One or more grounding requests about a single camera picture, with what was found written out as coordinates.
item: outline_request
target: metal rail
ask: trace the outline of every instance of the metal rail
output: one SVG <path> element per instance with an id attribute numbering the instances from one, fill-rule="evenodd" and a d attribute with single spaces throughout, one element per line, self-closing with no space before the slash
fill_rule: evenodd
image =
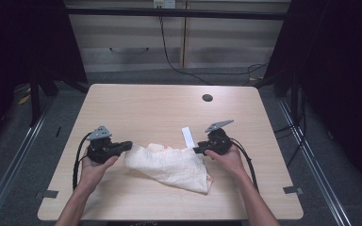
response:
<path id="1" fill-rule="evenodd" d="M 283 21 L 289 17 L 282 12 L 252 12 L 197 10 L 172 8 L 95 8 L 95 7 L 66 7 L 66 8 L 16 8 L 27 13 L 65 13 L 78 15 L 111 15 L 111 16 L 159 16 L 159 17 L 194 17 L 194 18 L 224 18 Z"/>
<path id="2" fill-rule="evenodd" d="M 17 151 L 16 155 L 11 161 L 10 166 L 8 167 L 4 177 L 0 182 L 0 209 L 14 183 L 14 180 L 16 179 L 17 175 L 20 172 L 20 168 L 24 163 L 25 158 L 27 157 L 28 151 L 32 143 L 34 142 L 35 138 L 37 137 L 37 134 L 41 130 L 43 122 L 45 121 L 46 113 L 50 109 L 53 100 L 54 98 L 51 98 L 50 102 L 48 103 L 48 106 L 42 112 L 40 119 L 34 124 L 33 127 L 30 127 L 28 129 L 28 132 L 25 136 L 25 139 L 23 140 L 22 145 L 20 146 L 19 150 Z"/>
<path id="3" fill-rule="evenodd" d="M 310 146 L 307 143 L 307 140 L 303 140 L 304 134 L 300 127 L 293 126 L 294 120 L 290 116 L 290 109 L 288 104 L 285 100 L 281 100 L 279 102 L 281 109 L 284 113 L 285 118 L 288 121 L 289 126 L 292 128 L 293 135 L 296 138 L 296 141 L 298 144 L 302 142 L 302 154 L 304 155 L 304 159 L 307 162 L 307 165 L 309 166 L 311 172 L 313 173 L 313 176 L 317 182 L 317 185 L 319 186 L 322 196 L 325 198 L 325 201 L 328 204 L 328 207 L 331 210 L 331 213 L 333 214 L 337 225 L 338 226 L 352 226 L 352 223 L 349 221 L 349 218 L 339 200 L 337 197 L 337 194 L 335 193 L 334 189 L 329 184 L 327 178 L 325 177 L 324 172 L 322 171 L 322 168 L 319 164 L 319 162 L 316 159 L 316 156 L 314 155 L 313 151 L 311 150 Z"/>

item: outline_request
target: wrist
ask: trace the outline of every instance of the wrist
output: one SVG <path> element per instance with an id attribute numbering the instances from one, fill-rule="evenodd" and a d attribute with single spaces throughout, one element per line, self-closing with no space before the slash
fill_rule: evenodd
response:
<path id="1" fill-rule="evenodd" d="M 248 173 L 245 169 L 239 169 L 233 173 L 234 179 L 237 181 L 238 185 L 242 185 L 246 183 L 248 185 L 253 185 L 251 178 L 249 177 Z"/>
<path id="2" fill-rule="evenodd" d="M 90 194 L 93 193 L 95 188 L 96 188 L 96 186 L 91 186 L 91 185 L 84 183 L 83 181 L 80 181 L 78 186 L 75 188 L 74 192 L 78 192 L 80 194 L 85 194 L 85 195 L 89 196 Z"/>

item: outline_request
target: white cloth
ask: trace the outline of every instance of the white cloth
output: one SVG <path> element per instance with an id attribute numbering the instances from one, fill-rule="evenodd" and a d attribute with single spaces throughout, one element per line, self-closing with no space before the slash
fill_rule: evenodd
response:
<path id="1" fill-rule="evenodd" d="M 186 190 L 208 193 L 212 182 L 206 172 L 203 155 L 192 148 L 173 149 L 160 144 L 149 144 L 146 149 L 134 144 L 125 152 L 124 165 L 169 185 Z"/>

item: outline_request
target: hand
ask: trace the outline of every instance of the hand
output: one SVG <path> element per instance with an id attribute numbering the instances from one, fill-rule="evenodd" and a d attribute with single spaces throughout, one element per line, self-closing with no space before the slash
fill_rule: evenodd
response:
<path id="1" fill-rule="evenodd" d="M 118 156 L 112 156 L 105 162 L 105 164 L 95 163 L 88 157 L 83 158 L 81 178 L 77 187 L 81 186 L 92 193 L 102 181 L 106 170 L 113 166 L 118 158 Z"/>
<path id="2" fill-rule="evenodd" d="M 241 172 L 245 172 L 242 160 L 240 158 L 240 151 L 237 146 L 232 145 L 228 153 L 219 155 L 211 150 L 206 150 L 205 154 L 220 162 L 225 169 L 233 176 L 237 176 Z"/>

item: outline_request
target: gray floor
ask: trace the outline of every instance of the gray floor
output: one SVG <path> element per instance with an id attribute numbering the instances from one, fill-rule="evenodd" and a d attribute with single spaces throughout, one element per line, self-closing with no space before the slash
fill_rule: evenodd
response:
<path id="1" fill-rule="evenodd" d="M 246 68 L 193 69 L 194 73 L 234 73 Z M 244 75 L 199 75 L 214 85 L 240 86 L 249 79 Z M 151 70 L 138 72 L 89 73 L 92 83 L 135 83 L 135 84 L 188 84 L 203 85 L 196 77 L 176 73 L 173 70 Z M 53 225 L 53 222 L 38 220 L 37 213 L 41 200 L 35 199 L 38 191 L 44 191 L 55 171 L 61 152 L 71 133 L 85 94 L 58 84 L 59 94 L 46 115 L 46 120 L 31 146 L 20 173 L 16 177 L 8 196 L 0 209 L 0 225 Z M 273 94 L 272 86 L 259 90 L 263 104 L 274 130 L 283 128 L 287 121 L 281 111 L 279 99 Z M 0 134 L 0 178 L 4 175 L 11 159 L 16 154 L 30 122 L 30 102 L 16 105 L 23 94 L 16 93 L 15 101 L 3 121 Z M 41 94 L 42 106 L 48 98 Z M 332 188 L 339 197 L 352 225 L 362 225 L 362 176 L 345 157 L 337 142 L 328 137 L 328 131 L 321 119 L 306 108 L 306 139 L 324 170 Z M 289 130 L 275 134 L 286 162 L 298 146 Z M 282 225 L 337 225 L 328 203 L 315 181 L 302 154 L 298 153 L 289 167 L 293 184 L 304 194 L 299 197 L 304 217 L 299 220 L 283 220 Z M 83 225 L 105 225 L 104 222 L 83 222 Z"/>

